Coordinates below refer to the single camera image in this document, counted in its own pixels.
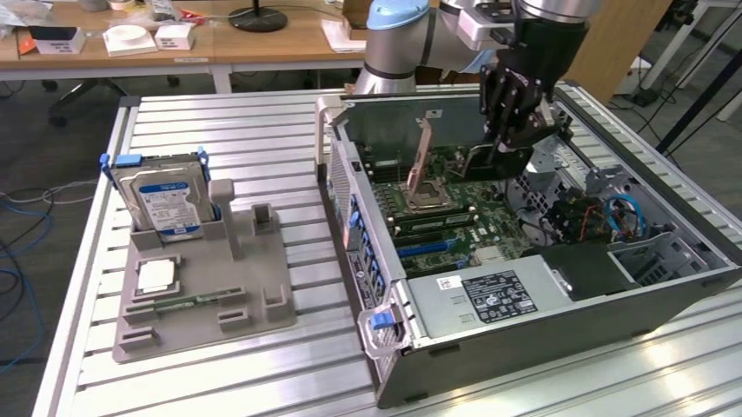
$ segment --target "power supply label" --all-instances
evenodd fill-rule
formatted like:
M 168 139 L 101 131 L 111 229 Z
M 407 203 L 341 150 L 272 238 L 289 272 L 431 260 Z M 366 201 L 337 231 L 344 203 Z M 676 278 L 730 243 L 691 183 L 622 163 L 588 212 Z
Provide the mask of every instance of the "power supply label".
M 462 284 L 479 320 L 487 324 L 538 311 L 514 271 L 463 280 Z

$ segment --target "lamp base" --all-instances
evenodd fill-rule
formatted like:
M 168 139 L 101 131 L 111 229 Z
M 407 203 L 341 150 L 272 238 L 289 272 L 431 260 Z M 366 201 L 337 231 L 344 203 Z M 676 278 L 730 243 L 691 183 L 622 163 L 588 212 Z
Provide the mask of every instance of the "lamp base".
M 255 13 L 255 9 L 245 7 L 229 13 L 229 24 L 248 32 L 275 32 L 287 27 L 288 17 L 281 12 L 267 7 L 260 7 L 260 14 Z

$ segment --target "floor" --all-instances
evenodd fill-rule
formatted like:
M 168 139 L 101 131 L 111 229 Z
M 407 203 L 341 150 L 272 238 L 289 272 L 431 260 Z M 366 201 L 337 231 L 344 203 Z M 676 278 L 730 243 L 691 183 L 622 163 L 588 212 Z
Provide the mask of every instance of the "floor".
M 671 38 L 671 33 L 655 34 L 644 49 L 644 55 L 656 59 Z M 672 70 L 690 51 L 700 43 L 690 39 L 670 63 Z M 699 95 L 702 89 L 719 72 L 729 60 L 723 53 L 715 53 L 702 68 L 690 86 L 679 90 L 674 97 L 676 104 L 667 104 L 652 121 L 655 131 L 664 135 L 671 129 L 684 109 Z M 339 87 L 348 80 L 348 71 L 324 71 L 323 87 Z M 671 88 L 671 78 L 666 88 Z M 241 74 L 233 77 L 236 91 L 301 89 L 304 72 Z M 15 89 L 19 83 L 11 83 Z M 163 76 L 140 77 L 120 80 L 121 86 L 131 94 L 159 96 L 172 94 L 207 94 L 213 92 L 208 76 L 183 76 L 180 87 L 169 87 Z M 59 83 L 57 92 L 45 92 L 39 82 L 28 82 L 23 90 L 11 98 L 0 99 L 0 191 L 9 192 L 25 187 L 49 188 L 72 181 L 92 179 L 97 176 L 97 157 L 104 151 L 111 125 L 116 113 L 116 97 L 96 89 L 67 110 L 69 124 L 64 129 L 47 125 L 45 108 L 75 85 L 71 81 Z M 742 73 L 729 83 L 725 91 L 714 99 L 710 110 L 714 111 L 742 87 Z M 622 107 L 631 104 L 622 98 L 614 103 Z M 635 110 L 650 116 L 658 103 L 646 109 Z M 619 117 L 632 128 L 639 128 L 643 121 L 632 111 L 616 110 Z M 710 113 L 699 116 L 699 121 Z M 676 151 L 675 157 L 687 175 L 716 197 L 737 216 L 742 216 L 742 188 L 738 178 L 742 175 L 742 110 L 729 123 L 711 120 L 694 139 Z M 658 141 L 650 130 L 642 131 L 644 139 Z M 59 200 L 76 199 L 92 193 L 92 187 L 69 189 Z M 13 195 L 13 198 L 32 198 L 32 192 Z M 23 207 L 28 210 L 45 210 L 43 203 Z M 57 205 L 52 215 L 53 229 L 40 245 L 20 256 L 24 272 L 35 287 L 39 310 L 44 321 L 45 333 L 39 347 L 31 354 L 29 363 L 12 367 L 0 373 L 0 415 L 15 417 L 31 414 L 40 378 L 44 370 L 44 358 L 48 354 L 51 339 L 56 330 L 57 316 L 67 291 L 67 282 L 75 266 L 79 242 L 84 232 L 89 202 Z M 36 221 L 32 216 L 21 216 L 0 209 L 0 239 L 12 240 Z M 0 259 L 0 268 L 11 267 L 7 259 Z M 0 291 L 5 286 L 0 276 Z M 13 301 L 15 295 L 0 295 L 0 311 Z M 0 367 L 28 347 L 37 337 L 33 313 L 28 297 L 20 307 L 0 321 Z

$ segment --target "white table leg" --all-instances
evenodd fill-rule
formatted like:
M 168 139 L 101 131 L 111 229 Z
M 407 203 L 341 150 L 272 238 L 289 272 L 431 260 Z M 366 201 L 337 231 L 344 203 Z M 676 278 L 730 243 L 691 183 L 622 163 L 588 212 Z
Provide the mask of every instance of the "white table leg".
M 734 112 L 738 111 L 739 106 L 742 106 L 742 92 L 737 94 L 731 102 L 729 102 L 727 106 L 720 110 L 719 114 L 716 115 L 716 118 L 722 122 L 726 122 L 731 117 L 731 115 L 734 114 Z
M 232 94 L 229 74 L 232 74 L 232 65 L 221 64 L 211 66 L 211 76 L 213 77 L 213 86 L 217 94 Z
M 664 52 L 662 52 L 662 56 L 659 57 L 658 61 L 654 63 L 654 66 L 651 67 L 651 70 L 648 71 L 650 73 L 640 82 L 640 87 L 643 89 L 650 89 L 651 84 L 654 84 L 654 82 L 658 80 L 662 71 L 670 63 L 672 55 L 680 48 L 684 39 L 691 33 L 691 30 L 694 30 L 695 24 L 700 20 L 702 16 L 706 14 L 706 10 L 708 10 L 708 4 L 700 1 L 694 8 L 694 21 L 691 22 L 691 24 L 684 24 L 683 26 L 680 26 L 680 29 L 676 32 L 675 37 L 672 38 L 672 42 L 670 42 L 668 46 L 664 49 Z
M 716 30 L 714 30 L 714 33 L 711 35 L 711 39 L 708 40 L 708 42 L 703 46 L 703 49 L 700 50 L 700 52 L 695 56 L 694 61 L 691 62 L 687 69 L 684 70 L 683 75 L 680 76 L 680 81 L 682 82 L 676 85 L 676 87 L 679 89 L 683 89 L 684 86 L 687 85 L 687 83 L 691 81 L 691 78 L 694 77 L 695 73 L 698 72 L 698 69 L 702 67 L 703 63 L 706 62 L 706 60 L 711 56 L 711 51 L 716 48 L 716 46 L 719 46 L 719 43 L 723 39 L 722 34 L 727 31 L 729 27 L 734 24 L 739 15 L 742 15 L 742 8 L 737 9 L 734 11 L 734 13 L 731 13 L 727 20 L 725 20 L 725 22 L 719 26 L 719 28 Z

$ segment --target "red wire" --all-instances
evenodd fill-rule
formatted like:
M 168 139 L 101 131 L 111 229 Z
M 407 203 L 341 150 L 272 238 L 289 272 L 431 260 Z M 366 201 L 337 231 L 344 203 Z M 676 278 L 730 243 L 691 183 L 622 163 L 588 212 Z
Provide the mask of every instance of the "red wire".
M 584 218 L 582 219 L 582 230 L 579 232 L 579 241 L 582 242 L 584 240 L 584 227 L 587 226 L 587 216 L 590 215 L 590 212 L 592 211 L 592 209 L 595 209 L 598 206 L 590 206 L 587 207 L 587 210 L 584 211 Z

